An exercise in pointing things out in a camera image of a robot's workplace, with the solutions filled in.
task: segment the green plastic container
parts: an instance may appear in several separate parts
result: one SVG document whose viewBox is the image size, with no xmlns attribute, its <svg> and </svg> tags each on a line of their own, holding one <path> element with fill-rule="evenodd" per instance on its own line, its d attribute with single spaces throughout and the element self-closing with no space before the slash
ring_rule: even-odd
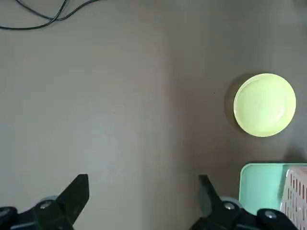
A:
<svg viewBox="0 0 307 230">
<path fill-rule="evenodd" d="M 241 170 L 239 202 L 256 215 L 261 208 L 280 210 L 287 170 L 306 163 L 250 163 Z"/>
</svg>

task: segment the floor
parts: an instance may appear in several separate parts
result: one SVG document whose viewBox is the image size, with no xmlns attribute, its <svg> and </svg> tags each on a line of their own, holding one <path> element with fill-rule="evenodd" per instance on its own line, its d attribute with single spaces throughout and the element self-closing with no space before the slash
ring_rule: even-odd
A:
<svg viewBox="0 0 307 230">
<path fill-rule="evenodd" d="M 62 0 L 27 3 L 53 15 Z M 45 22 L 0 4 L 0 24 Z M 0 41 L 2 206 L 24 211 L 88 173 L 76 229 L 186 230 L 200 216 L 199 173 L 236 197 L 245 163 L 305 158 L 304 0 L 106 0 Z M 236 82 L 259 72 L 297 96 L 294 120 L 270 138 L 229 112 Z"/>
</svg>

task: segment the gray floor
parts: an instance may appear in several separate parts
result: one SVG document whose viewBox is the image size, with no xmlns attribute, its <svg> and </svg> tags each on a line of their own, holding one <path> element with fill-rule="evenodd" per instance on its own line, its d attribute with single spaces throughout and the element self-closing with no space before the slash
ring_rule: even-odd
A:
<svg viewBox="0 0 307 230">
<path fill-rule="evenodd" d="M 52 15 L 62 1 L 26 2 Z M 1 24 L 44 22 L 0 4 Z M 305 156 L 306 20 L 303 0 L 108 0 L 47 29 L 0 31 L 0 204 L 26 210 L 88 173 L 77 229 L 187 229 L 197 174 L 237 196 L 246 162 Z M 235 82 L 258 72 L 297 96 L 270 138 L 229 113 Z"/>
</svg>

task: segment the white plastic basket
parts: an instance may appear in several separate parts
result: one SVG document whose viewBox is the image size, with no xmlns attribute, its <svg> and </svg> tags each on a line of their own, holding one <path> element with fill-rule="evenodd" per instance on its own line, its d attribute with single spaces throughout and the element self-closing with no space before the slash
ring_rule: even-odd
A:
<svg viewBox="0 0 307 230">
<path fill-rule="evenodd" d="M 288 169 L 280 209 L 299 230 L 307 230 L 307 168 Z"/>
</svg>

